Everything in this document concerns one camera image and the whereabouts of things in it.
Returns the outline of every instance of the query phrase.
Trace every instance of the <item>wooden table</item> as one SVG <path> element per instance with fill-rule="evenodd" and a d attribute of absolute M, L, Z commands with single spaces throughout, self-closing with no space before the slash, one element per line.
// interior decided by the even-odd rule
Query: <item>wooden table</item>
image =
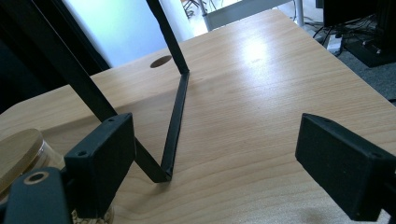
<path fill-rule="evenodd" d="M 294 157 L 302 113 L 396 153 L 396 110 L 277 10 L 180 44 L 191 70 L 174 178 L 154 184 L 133 164 L 114 223 L 348 223 Z M 167 49 L 93 76 L 157 161 L 175 100 Z M 63 154 L 99 121 L 69 87 L 11 107 L 0 139 L 27 128 Z M 380 222 L 387 222 L 387 215 Z"/>

